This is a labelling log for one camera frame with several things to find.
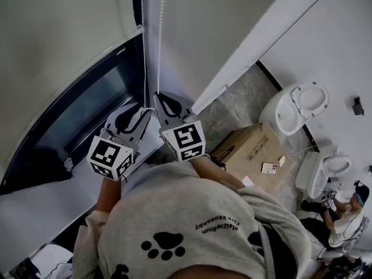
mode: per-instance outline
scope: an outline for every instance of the gray t-shirt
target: gray t-shirt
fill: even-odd
[[[141,183],[108,217],[93,212],[88,227],[80,228],[74,279],[92,277],[97,266],[107,279],[167,278],[196,264],[274,278],[261,222],[278,232],[298,275],[303,273],[311,253],[306,230],[259,188],[234,191],[200,179],[189,163],[164,164],[137,176]]]

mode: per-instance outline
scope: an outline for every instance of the cardboard box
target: cardboard box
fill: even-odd
[[[224,163],[226,170],[239,180],[246,176],[255,186],[274,194],[288,177],[292,162],[283,150],[279,139],[267,123],[255,124],[235,130],[212,152],[217,163]],[[280,157],[285,163],[279,166]],[[261,173],[263,163],[277,164],[276,174]]]

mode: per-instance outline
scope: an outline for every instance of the toilet lid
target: toilet lid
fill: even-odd
[[[323,166],[328,171],[330,177],[337,177],[346,173],[351,165],[352,160],[346,155],[335,155],[323,162]]]
[[[291,98],[301,116],[306,119],[323,113],[329,103],[329,95],[326,88],[315,82],[299,85],[291,93]]]

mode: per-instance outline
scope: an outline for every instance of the toilet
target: toilet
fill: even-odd
[[[278,137],[296,133],[309,119],[323,113],[329,95],[316,82],[296,83],[278,92],[262,110],[259,123],[268,122]]]
[[[337,146],[326,146],[320,152],[308,152],[295,180],[295,186],[306,192],[312,199],[324,191],[329,177],[345,174],[352,165],[352,159],[337,154]]]

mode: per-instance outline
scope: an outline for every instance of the tiled floor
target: tiled floor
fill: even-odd
[[[232,130],[257,123],[260,112],[277,92],[274,85],[257,66],[249,69],[225,93],[199,114],[198,118],[202,122],[206,138],[206,151],[210,152],[217,147]],[[302,129],[291,137],[287,137],[282,145],[289,155],[311,146]],[[274,195],[294,214],[298,208],[298,190],[295,188],[294,182],[305,155],[306,150],[291,156],[293,165],[290,175]],[[163,146],[148,162],[166,162],[172,158],[173,155]],[[302,278],[310,278],[318,268],[319,263],[312,260]]]

